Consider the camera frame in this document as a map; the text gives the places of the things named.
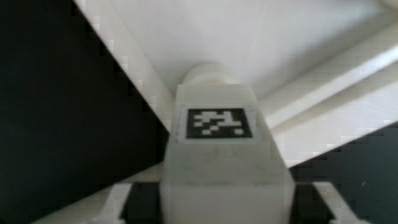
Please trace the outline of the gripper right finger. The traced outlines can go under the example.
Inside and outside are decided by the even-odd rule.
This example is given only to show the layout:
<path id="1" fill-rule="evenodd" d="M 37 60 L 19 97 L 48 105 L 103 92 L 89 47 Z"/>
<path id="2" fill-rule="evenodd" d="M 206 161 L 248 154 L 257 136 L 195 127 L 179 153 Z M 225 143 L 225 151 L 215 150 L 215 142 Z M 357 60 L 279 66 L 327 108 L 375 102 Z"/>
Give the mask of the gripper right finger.
<path id="1" fill-rule="evenodd" d="M 328 224 L 371 224 L 357 217 L 332 183 L 314 182 L 312 185 L 334 215 Z"/>

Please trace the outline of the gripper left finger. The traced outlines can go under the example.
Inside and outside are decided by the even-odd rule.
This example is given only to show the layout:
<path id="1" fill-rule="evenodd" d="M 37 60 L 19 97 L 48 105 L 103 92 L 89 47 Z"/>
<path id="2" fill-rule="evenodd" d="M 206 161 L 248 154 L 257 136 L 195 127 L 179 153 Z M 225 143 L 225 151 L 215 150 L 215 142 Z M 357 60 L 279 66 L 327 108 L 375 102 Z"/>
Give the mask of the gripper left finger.
<path id="1" fill-rule="evenodd" d="M 121 214 L 131 186 L 131 183 L 121 183 L 112 186 L 99 214 L 87 224 L 126 224 Z"/>

